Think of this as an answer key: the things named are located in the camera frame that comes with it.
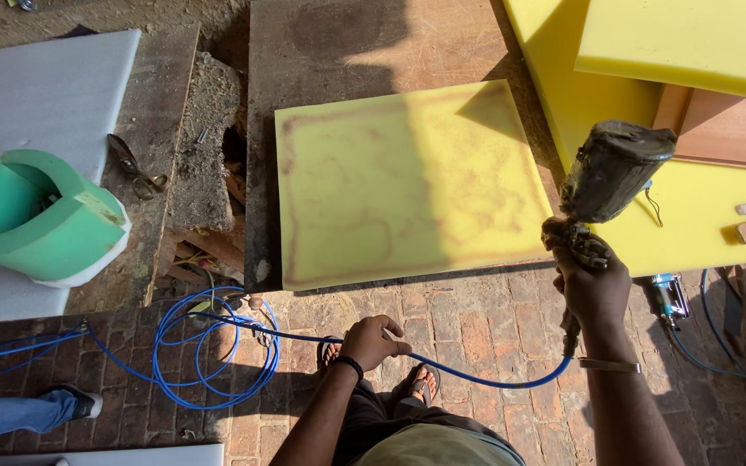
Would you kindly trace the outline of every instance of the jeans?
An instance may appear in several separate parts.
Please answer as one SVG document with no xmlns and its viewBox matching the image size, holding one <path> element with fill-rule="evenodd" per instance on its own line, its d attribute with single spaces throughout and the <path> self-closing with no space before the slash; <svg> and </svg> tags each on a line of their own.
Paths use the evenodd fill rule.
<svg viewBox="0 0 746 466">
<path fill-rule="evenodd" d="M 76 397 L 66 390 L 38 398 L 0 398 L 0 434 L 27 429 L 45 434 L 74 415 Z"/>
<path fill-rule="evenodd" d="M 366 380 L 356 385 L 338 434 L 336 453 L 332 457 L 333 466 L 344 466 L 356 460 L 378 442 L 412 424 L 447 425 L 471 430 L 492 437 L 517 453 L 505 439 L 474 419 L 453 415 L 436 406 L 429 408 L 415 397 L 402 398 L 393 405 L 390 400 L 396 393 L 399 393 L 399 387 L 392 394 L 376 394 Z"/>
</svg>

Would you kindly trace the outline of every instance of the flip-flop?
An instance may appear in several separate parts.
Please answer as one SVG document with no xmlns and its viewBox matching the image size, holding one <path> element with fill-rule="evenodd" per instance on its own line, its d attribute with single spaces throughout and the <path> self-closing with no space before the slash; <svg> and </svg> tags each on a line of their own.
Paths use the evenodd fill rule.
<svg viewBox="0 0 746 466">
<path fill-rule="evenodd" d="M 327 335 L 325 338 L 332 338 L 332 339 L 336 339 L 336 340 L 340 339 L 339 337 L 337 337 L 335 335 Z M 316 348 L 316 354 L 317 354 L 317 357 L 318 357 L 317 367 L 318 367 L 318 371 L 321 374 L 324 374 L 326 372 L 326 350 L 327 350 L 327 345 L 330 345 L 330 343 L 320 342 L 318 344 L 318 347 Z"/>
<path fill-rule="evenodd" d="M 416 366 L 417 374 L 419 374 L 419 370 L 422 367 L 424 367 L 426 371 L 433 374 L 433 379 L 436 380 L 436 392 L 439 393 L 439 388 L 442 387 L 441 380 L 439 379 L 439 371 L 436 367 L 423 362 L 420 365 Z M 433 397 L 431 397 L 430 395 L 430 387 L 428 386 L 428 381 L 422 378 L 421 380 L 414 382 L 414 385 L 410 386 L 410 388 L 408 389 L 408 397 L 411 397 L 411 393 L 415 391 L 422 391 L 422 401 L 424 401 L 424 404 L 427 407 L 430 407 L 431 403 L 433 403 Z"/>
</svg>

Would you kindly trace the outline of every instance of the white foam sheet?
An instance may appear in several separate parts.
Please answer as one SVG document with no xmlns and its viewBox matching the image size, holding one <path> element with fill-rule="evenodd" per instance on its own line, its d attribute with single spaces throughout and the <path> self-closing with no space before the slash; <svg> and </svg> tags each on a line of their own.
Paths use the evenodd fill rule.
<svg viewBox="0 0 746 466">
<path fill-rule="evenodd" d="M 0 456 L 0 466 L 53 466 L 61 458 L 69 466 L 222 466 L 223 444 Z"/>
<path fill-rule="evenodd" d="M 140 30 L 0 49 L 0 154 L 31 148 L 98 183 Z M 0 321 L 60 315 L 68 290 L 0 266 Z"/>
</svg>

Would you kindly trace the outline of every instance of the blue air hose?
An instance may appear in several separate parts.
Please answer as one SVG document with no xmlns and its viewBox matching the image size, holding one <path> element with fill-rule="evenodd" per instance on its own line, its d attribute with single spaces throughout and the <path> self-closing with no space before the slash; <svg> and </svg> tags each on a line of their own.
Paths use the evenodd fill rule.
<svg viewBox="0 0 746 466">
<path fill-rule="evenodd" d="M 91 337 L 97 343 L 97 346 L 99 346 L 99 349 L 105 352 L 105 354 L 109 358 L 111 358 L 112 361 L 116 362 L 118 365 L 120 365 L 120 367 L 130 372 L 132 375 L 137 376 L 145 381 L 149 381 L 151 383 L 157 384 L 160 387 L 160 389 L 163 391 L 163 393 L 165 393 L 167 397 L 169 397 L 179 406 L 182 406 L 184 408 L 189 408 L 189 409 L 219 409 L 219 408 L 226 408 L 229 406 L 237 405 L 238 403 L 245 401 L 249 397 L 254 396 L 256 393 L 258 393 L 261 390 L 262 387 L 264 387 L 269 382 L 272 376 L 275 375 L 275 371 L 278 368 L 278 339 L 280 337 L 292 338 L 294 340 L 302 340 L 305 342 L 317 342 L 317 343 L 342 343 L 343 342 L 343 340 L 339 338 L 307 337 L 305 335 L 285 334 L 284 332 L 279 332 L 278 321 L 275 319 L 275 313 L 273 312 L 269 304 L 266 303 L 266 301 L 264 301 L 264 307 L 269 313 L 269 320 L 270 320 L 270 323 L 272 324 L 272 328 L 265 327 L 263 323 L 260 323 L 259 321 L 253 318 L 235 314 L 232 306 L 230 306 L 228 302 L 225 302 L 219 296 L 215 296 L 214 291 L 217 291 L 217 290 L 243 291 L 242 288 L 236 287 L 236 286 L 219 286 L 219 287 L 215 287 L 215 288 L 212 288 L 212 289 L 200 292 L 200 293 L 192 294 L 191 296 L 186 296 L 180 301 L 175 302 L 171 306 L 171 308 L 169 308 L 166 314 L 162 317 L 162 319 L 160 320 L 160 323 L 158 324 L 158 330 L 154 335 L 154 348 L 152 349 L 152 360 L 151 360 L 152 377 L 145 376 L 144 374 L 141 374 L 140 372 L 135 371 L 134 369 L 132 369 L 131 367 L 129 367 L 128 365 L 120 361 L 117 358 L 117 356 L 112 354 L 109 351 L 109 348 L 102 341 L 100 341 L 100 339 L 94 332 L 94 329 L 91 328 L 91 326 L 87 322 L 83 322 L 77 328 L 74 328 L 64 334 L 38 335 L 35 337 L 21 338 L 19 340 L 14 340 L 12 342 L 1 344 L 0 348 L 9 347 L 10 349 L 0 351 L 0 356 L 19 353 L 22 351 L 28 351 L 33 348 L 39 348 L 43 346 L 47 346 L 47 347 L 41 352 L 39 352 L 38 354 L 36 354 L 35 356 L 27 359 L 25 362 L 22 362 L 18 365 L 15 365 L 13 367 L 9 367 L 3 371 L 0 371 L 0 375 L 4 374 L 5 372 L 10 372 L 19 367 L 23 367 L 27 364 L 30 364 L 31 361 L 35 360 L 38 357 L 44 356 L 46 353 L 48 353 L 51 349 L 53 349 L 59 343 L 62 343 L 66 340 L 70 340 L 72 338 L 82 337 L 85 334 L 90 334 Z M 219 302 L 221 306 L 223 307 L 223 309 L 226 311 L 227 315 L 222 317 L 222 316 L 214 315 L 211 313 L 205 313 L 205 312 L 179 313 L 188 303 L 192 302 L 193 300 L 197 298 L 206 298 L 206 297 L 213 299 L 215 302 Z M 167 341 L 165 336 L 166 336 L 166 333 L 169 331 L 169 329 L 177 325 L 182 319 L 190 318 L 190 317 L 204 317 L 204 318 L 215 320 L 217 322 L 213 323 L 209 328 L 201 331 L 200 333 L 192 335 L 188 338 L 184 338 L 182 340 L 173 341 L 173 342 Z M 201 346 L 210 333 L 214 332 L 215 330 L 221 328 L 224 325 L 235 326 L 234 342 L 229 351 L 229 355 L 227 356 L 226 360 L 223 361 L 221 366 L 218 367 L 216 370 L 214 370 L 212 374 L 208 376 L 204 376 L 202 369 L 201 369 L 201 363 L 200 363 Z M 260 374 L 255 378 L 252 384 L 249 387 L 247 387 L 244 391 L 240 393 L 227 393 L 227 392 L 218 390 L 215 387 L 213 387 L 210 384 L 210 381 L 215 376 L 220 374 L 223 371 L 223 369 L 232 362 L 232 359 L 234 358 L 234 354 L 238 348 L 238 343 L 240 341 L 240 330 L 242 328 L 246 330 L 261 332 L 263 334 L 270 335 L 271 338 L 265 341 L 266 343 L 265 346 L 267 347 L 267 355 L 264 360 L 264 366 L 262 367 Z M 195 349 L 195 369 L 197 372 L 198 380 L 196 381 L 167 381 L 160 371 L 160 364 L 158 360 L 158 350 L 162 346 L 181 345 L 183 343 L 188 343 L 193 340 L 197 340 L 197 345 Z M 38 343 L 32 343 L 32 344 L 28 344 L 25 346 L 16 346 L 19 343 L 29 343 L 29 342 L 36 342 L 36 341 L 38 341 Z M 456 369 L 452 369 L 451 367 L 448 367 L 447 365 L 440 364 L 436 361 L 433 361 L 425 356 L 420 356 L 419 354 L 416 354 L 416 353 L 410 353 L 409 356 L 413 357 L 414 359 L 420 362 L 424 362 L 426 364 L 432 365 L 440 369 L 441 371 L 447 372 L 453 376 L 461 377 L 462 379 L 465 379 L 467 381 L 472 381 L 472 382 L 485 385 L 485 386 L 489 386 L 489 387 L 510 388 L 510 389 L 533 388 L 533 387 L 539 387 L 541 385 L 549 383 L 550 381 L 553 381 L 554 379 L 556 379 L 557 376 L 559 376 L 566 369 L 566 367 L 569 365 L 569 362 L 572 359 L 571 357 L 564 356 L 563 361 L 560 363 L 560 365 L 557 366 L 556 369 L 554 369 L 554 371 L 551 374 L 544 376 L 540 379 L 537 379 L 535 381 L 527 381 L 527 382 L 520 382 L 520 383 L 503 383 L 499 381 L 489 381 L 486 379 L 481 379 L 479 377 L 468 375 L 464 372 L 457 371 Z M 208 390 L 211 390 L 212 392 L 222 397 L 229 398 L 229 399 L 217 405 L 202 406 L 202 405 L 193 404 L 190 401 L 183 400 L 174 390 L 175 387 L 190 387 L 190 386 L 195 386 L 198 384 L 203 384 Z"/>
</svg>

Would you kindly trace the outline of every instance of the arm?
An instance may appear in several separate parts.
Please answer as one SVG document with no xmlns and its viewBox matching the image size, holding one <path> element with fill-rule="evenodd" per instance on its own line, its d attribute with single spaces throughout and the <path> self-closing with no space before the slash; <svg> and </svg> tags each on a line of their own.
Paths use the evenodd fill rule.
<svg viewBox="0 0 746 466">
<path fill-rule="evenodd" d="M 561 247 L 554 259 L 554 286 L 580 322 L 588 357 L 638 362 L 623 327 L 632 286 L 626 265 L 613 255 L 606 270 L 590 274 Z M 587 370 L 587 377 L 597 464 L 684 466 L 642 374 Z"/>
<path fill-rule="evenodd" d="M 353 358 L 365 372 L 376 369 L 388 356 L 410 354 L 408 343 L 394 342 L 385 330 L 398 337 L 404 335 L 402 329 L 385 315 L 363 318 L 353 324 L 339 354 Z M 340 362 L 333 365 L 270 466 L 330 464 L 347 401 L 358 380 L 359 376 L 351 366 Z"/>
</svg>

